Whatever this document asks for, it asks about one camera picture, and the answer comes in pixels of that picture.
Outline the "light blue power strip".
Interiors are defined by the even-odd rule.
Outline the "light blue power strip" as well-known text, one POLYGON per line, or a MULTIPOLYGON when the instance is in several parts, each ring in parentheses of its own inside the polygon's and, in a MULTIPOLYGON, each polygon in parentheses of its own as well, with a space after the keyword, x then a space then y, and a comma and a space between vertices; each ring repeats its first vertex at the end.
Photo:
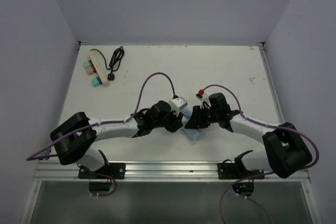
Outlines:
POLYGON ((183 118, 182 118, 182 123, 183 123, 183 128, 182 130, 184 131, 184 133, 187 134, 187 136, 192 139, 192 140, 196 140, 201 132, 199 130, 194 130, 194 129, 187 129, 185 126, 187 124, 187 122, 190 120, 191 115, 192 115, 192 111, 189 108, 184 108, 181 113, 183 114, 183 118))

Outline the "beige red power strip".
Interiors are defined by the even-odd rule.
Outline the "beige red power strip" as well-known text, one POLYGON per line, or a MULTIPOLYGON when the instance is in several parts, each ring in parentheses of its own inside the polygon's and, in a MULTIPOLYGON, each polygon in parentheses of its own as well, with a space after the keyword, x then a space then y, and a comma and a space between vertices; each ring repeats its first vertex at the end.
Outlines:
POLYGON ((96 73, 97 73, 98 77, 100 78, 100 80, 102 82, 102 85, 105 86, 105 87, 109 86, 110 82, 107 79, 107 75, 105 74, 103 68, 101 67, 95 53, 93 51, 89 51, 88 55, 89 55, 89 58, 90 58, 93 66, 96 70, 96 73))

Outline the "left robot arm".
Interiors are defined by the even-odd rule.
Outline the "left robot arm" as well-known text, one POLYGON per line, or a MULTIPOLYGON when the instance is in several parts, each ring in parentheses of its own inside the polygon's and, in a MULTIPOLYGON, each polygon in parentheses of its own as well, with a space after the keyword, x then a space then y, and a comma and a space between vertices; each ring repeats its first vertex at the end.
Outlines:
POLYGON ((98 120, 78 112, 53 130, 50 139, 62 165, 79 164, 87 167, 97 178, 104 178, 109 172, 108 161, 102 151, 91 148, 94 142, 143 137, 157 128, 174 133, 183 127, 181 111, 186 106, 186 100, 174 97, 119 120, 98 120))

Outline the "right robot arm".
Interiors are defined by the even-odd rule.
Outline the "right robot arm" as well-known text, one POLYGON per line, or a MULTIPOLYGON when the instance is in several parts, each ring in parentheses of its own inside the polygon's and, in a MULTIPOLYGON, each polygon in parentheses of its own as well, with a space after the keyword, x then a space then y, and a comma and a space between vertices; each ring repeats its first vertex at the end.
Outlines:
POLYGON ((196 97, 201 105, 194 106, 186 124, 187 129, 205 129, 217 123, 232 133, 247 136, 264 146, 264 150, 245 151, 233 162, 222 162, 221 169, 238 178, 260 174, 264 170, 287 178, 312 162, 312 155, 296 128, 291 123, 266 125, 262 121, 249 119, 238 110, 232 110, 222 93, 206 95, 199 91, 196 97))

